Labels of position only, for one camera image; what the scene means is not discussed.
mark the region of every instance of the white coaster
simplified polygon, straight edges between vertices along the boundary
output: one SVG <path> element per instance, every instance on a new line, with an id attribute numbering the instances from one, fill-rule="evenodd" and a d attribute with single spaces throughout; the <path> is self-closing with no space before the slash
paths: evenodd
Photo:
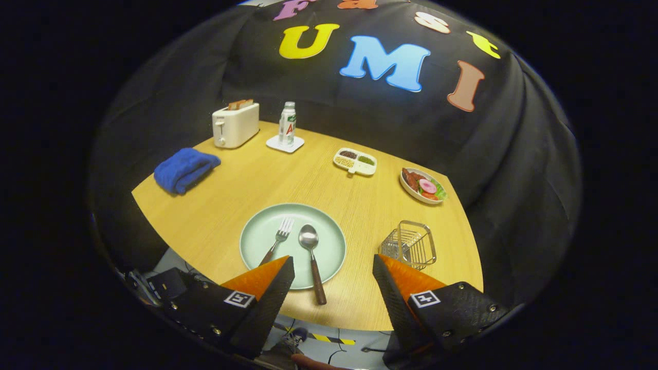
<path id="1" fill-rule="evenodd" d="M 304 145 L 304 139 L 300 138 L 299 136 L 295 136 L 292 146 L 282 147 L 282 146 L 279 146 L 279 135 L 277 135 L 277 136 L 267 140 L 267 142 L 265 144 L 267 144 L 267 146 L 271 147 L 272 149 L 285 151 L 286 153 L 292 153 L 295 150 L 299 149 L 299 147 Z"/>

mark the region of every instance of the blue letter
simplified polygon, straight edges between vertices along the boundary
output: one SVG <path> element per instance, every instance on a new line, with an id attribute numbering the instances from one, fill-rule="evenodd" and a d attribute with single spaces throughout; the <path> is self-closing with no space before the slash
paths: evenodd
<path id="1" fill-rule="evenodd" d="M 405 43 L 393 50 L 392 53 L 386 54 L 386 50 L 378 38 L 353 36 L 351 40 L 354 41 L 354 51 L 352 51 L 347 67 L 341 68 L 340 74 L 361 78 L 366 75 L 363 62 L 368 61 L 373 80 L 379 80 L 387 70 L 395 66 L 393 74 L 386 78 L 389 85 L 410 92 L 419 92 L 422 89 L 418 83 L 418 76 L 422 60 L 430 54 L 429 50 Z"/>

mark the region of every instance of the fork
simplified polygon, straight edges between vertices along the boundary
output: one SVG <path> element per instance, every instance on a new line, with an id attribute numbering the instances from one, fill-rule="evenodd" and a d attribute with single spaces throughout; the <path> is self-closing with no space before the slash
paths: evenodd
<path id="1" fill-rule="evenodd" d="M 290 217 L 286 217 L 284 218 L 283 221 L 281 221 L 281 226 L 279 226 L 279 230 L 276 232 L 276 241 L 274 242 L 274 245 L 270 248 L 270 250 L 267 251 L 267 254 L 263 258 L 259 266 L 263 266 L 265 263 L 268 263 L 270 259 L 272 259 L 272 255 L 274 254 L 274 249 L 276 248 L 276 246 L 279 245 L 280 242 L 283 242 L 286 239 L 288 239 L 288 235 L 290 235 L 290 231 L 292 230 L 293 223 L 295 223 L 295 220 Z"/>

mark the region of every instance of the radish slice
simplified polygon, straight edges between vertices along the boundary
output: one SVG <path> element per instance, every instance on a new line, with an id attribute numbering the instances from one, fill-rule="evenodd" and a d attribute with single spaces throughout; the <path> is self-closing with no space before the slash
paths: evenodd
<path id="1" fill-rule="evenodd" d="M 427 193 L 430 193 L 430 194 L 436 193 L 436 185 L 434 185 L 433 183 L 425 180 L 424 178 L 421 178 L 421 180 L 418 181 L 418 184 L 422 188 L 423 192 L 427 192 Z"/>

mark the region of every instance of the metal basket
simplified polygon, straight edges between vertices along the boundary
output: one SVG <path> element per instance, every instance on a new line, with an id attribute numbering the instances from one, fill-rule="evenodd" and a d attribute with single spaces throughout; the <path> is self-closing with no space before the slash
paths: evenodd
<path id="1" fill-rule="evenodd" d="M 379 247 L 379 253 L 406 263 L 416 270 L 436 262 L 432 232 L 427 225 L 400 221 Z"/>

